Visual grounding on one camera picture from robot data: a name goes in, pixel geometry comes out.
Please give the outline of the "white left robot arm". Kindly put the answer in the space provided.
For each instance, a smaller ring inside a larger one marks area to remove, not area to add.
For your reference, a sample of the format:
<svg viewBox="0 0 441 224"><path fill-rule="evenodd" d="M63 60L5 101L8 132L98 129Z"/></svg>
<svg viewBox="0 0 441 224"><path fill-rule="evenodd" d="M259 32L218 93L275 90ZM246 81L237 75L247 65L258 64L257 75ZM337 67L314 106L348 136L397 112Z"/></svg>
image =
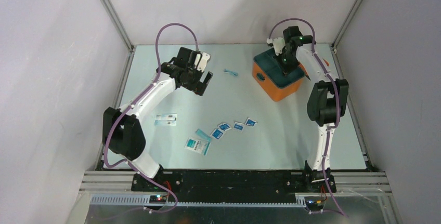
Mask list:
<svg viewBox="0 0 441 224"><path fill-rule="evenodd" d="M176 57L156 69L152 82L136 98L117 109L109 107L103 113L103 154L112 151L121 156L145 176L144 184L152 191L162 189L164 176L158 173L162 166L147 150L142 121L181 87L203 96L213 76L205 71L210 59L205 52L181 47Z"/></svg>

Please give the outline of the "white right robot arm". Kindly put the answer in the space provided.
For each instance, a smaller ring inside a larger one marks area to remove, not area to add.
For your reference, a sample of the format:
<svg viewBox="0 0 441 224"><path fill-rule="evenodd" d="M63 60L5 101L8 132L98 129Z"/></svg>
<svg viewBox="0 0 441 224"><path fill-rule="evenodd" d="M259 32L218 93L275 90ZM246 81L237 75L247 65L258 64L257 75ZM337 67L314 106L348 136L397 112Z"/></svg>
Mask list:
<svg viewBox="0 0 441 224"><path fill-rule="evenodd" d="M330 146L334 130L345 114L348 82L332 74L325 59L318 56L316 42L312 35L303 35L299 27L288 27L283 37L267 39L272 46L278 66L284 76L301 69L313 82L307 103L309 119L318 125L318 141L305 162L302 178L303 187L315 192L330 179Z"/></svg>

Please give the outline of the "small teal tube packet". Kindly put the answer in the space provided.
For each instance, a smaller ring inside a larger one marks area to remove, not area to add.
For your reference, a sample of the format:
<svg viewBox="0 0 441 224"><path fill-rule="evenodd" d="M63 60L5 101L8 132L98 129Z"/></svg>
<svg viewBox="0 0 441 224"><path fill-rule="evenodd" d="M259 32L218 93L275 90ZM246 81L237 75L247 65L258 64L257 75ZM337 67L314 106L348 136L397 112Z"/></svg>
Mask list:
<svg viewBox="0 0 441 224"><path fill-rule="evenodd" d="M228 69L224 69L224 73L230 74L231 76L234 76L234 77L238 76L237 72L234 72L234 71L231 71L231 70L228 70Z"/></svg>

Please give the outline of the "dark teal divider tray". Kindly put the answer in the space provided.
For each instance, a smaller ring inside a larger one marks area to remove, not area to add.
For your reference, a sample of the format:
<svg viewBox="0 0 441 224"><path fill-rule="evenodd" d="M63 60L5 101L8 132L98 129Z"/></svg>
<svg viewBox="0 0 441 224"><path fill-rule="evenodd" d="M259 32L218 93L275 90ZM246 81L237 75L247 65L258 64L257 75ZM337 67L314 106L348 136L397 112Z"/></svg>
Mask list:
<svg viewBox="0 0 441 224"><path fill-rule="evenodd" d="M258 83L269 82L270 85L283 89L295 82L299 82L305 76L300 67L285 75L274 56L274 50L269 49L253 58L253 64L257 65L253 69L253 77Z"/></svg>

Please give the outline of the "teal white label packet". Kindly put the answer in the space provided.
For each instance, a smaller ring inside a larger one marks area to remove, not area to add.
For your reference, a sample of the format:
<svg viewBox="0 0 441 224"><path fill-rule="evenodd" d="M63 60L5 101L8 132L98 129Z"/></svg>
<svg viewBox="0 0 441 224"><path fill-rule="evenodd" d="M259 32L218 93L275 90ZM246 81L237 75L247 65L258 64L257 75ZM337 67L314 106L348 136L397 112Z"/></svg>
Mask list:
<svg viewBox="0 0 441 224"><path fill-rule="evenodd" d="M206 140L200 140L195 138L189 138L186 141L184 148L196 152L201 155L206 155L209 149L210 142Z"/></svg>

